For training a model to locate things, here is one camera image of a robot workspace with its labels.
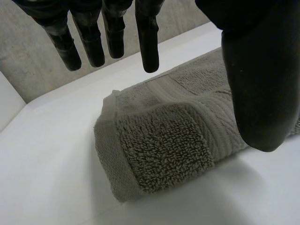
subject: gray concrete wall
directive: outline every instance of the gray concrete wall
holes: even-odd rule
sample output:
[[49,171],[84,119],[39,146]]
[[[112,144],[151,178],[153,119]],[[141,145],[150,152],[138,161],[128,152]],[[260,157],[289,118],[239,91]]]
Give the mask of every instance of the gray concrete wall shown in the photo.
[[[12,1],[0,0],[0,17],[0,71],[25,102],[100,69],[89,64],[70,15],[69,28],[82,59],[81,69],[75,72],[65,68],[44,30]],[[124,57],[127,57],[139,51],[134,4],[125,14],[124,21]],[[208,21],[194,0],[166,0],[157,17],[160,27],[158,40],[163,42]],[[117,60],[109,56],[102,16],[98,24],[105,52],[105,67]]]

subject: towel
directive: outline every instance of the towel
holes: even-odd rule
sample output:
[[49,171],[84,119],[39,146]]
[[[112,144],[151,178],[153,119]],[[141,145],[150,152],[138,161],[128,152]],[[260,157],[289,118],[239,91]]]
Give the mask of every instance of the towel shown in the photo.
[[[173,188],[247,147],[220,49],[104,99],[96,150],[125,202]],[[300,120],[291,135],[300,133]]]

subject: folded towel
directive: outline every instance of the folded towel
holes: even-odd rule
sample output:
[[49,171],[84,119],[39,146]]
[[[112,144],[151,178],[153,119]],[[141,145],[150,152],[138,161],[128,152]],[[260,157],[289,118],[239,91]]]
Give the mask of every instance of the folded towel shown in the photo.
[[[95,127],[114,196],[160,192],[247,147],[233,113],[221,50],[104,99]],[[291,135],[300,133],[300,120]]]

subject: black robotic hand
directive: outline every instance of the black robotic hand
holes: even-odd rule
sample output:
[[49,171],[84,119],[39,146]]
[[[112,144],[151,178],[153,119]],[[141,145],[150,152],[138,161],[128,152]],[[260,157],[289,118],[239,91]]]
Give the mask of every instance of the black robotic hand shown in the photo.
[[[97,19],[102,9],[109,52],[124,55],[123,15],[133,0],[13,0],[52,40],[69,70],[81,60],[67,26],[70,10],[92,66],[104,64]],[[222,50],[238,128],[245,142],[275,150],[300,114],[300,0],[195,0],[223,30]],[[158,15],[164,0],[135,0],[142,62],[159,67]]]

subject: white surface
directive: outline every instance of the white surface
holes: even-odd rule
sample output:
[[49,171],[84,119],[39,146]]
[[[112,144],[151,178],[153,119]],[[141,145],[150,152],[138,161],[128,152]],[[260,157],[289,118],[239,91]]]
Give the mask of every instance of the white surface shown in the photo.
[[220,47],[209,23],[159,45],[161,66],[136,54],[28,104],[0,134],[4,225],[298,225],[300,138],[253,149],[172,191],[119,204],[94,149],[102,99]]
[[25,105],[18,92],[0,72],[0,133]]

